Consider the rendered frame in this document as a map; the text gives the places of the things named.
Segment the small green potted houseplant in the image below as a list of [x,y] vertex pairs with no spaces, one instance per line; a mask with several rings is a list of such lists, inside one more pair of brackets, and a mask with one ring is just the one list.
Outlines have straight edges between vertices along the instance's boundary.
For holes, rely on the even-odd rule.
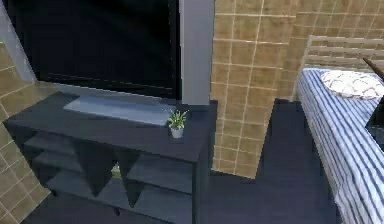
[[180,139],[183,137],[187,113],[188,111],[181,112],[180,110],[171,112],[168,118],[168,127],[170,128],[173,138]]

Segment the dark grey shelf unit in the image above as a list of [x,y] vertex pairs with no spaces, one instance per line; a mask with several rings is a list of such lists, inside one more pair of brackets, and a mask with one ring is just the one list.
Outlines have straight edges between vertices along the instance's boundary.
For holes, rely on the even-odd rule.
[[217,101],[179,104],[187,120],[176,139],[168,126],[67,109],[75,99],[57,92],[4,122],[41,185],[168,224],[202,224]]

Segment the black television set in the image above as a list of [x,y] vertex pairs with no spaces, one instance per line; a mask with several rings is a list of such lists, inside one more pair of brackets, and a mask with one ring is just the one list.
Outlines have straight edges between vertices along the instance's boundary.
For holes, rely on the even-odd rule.
[[206,106],[214,0],[0,0],[23,74],[75,95],[66,109],[163,125]]

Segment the blue striped bed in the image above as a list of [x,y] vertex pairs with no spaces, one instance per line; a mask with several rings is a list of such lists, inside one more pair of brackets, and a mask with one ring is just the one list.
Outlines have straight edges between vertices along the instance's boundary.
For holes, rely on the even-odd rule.
[[384,72],[384,40],[311,35],[293,96],[302,108],[342,224],[384,224],[384,152],[365,128],[380,99],[344,98],[320,76],[331,70]]

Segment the white patterned pillow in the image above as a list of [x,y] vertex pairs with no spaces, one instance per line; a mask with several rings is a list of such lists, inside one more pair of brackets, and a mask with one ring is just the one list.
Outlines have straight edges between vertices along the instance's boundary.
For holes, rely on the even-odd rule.
[[373,74],[331,70],[320,79],[329,91],[340,97],[370,100],[384,96],[384,84]]

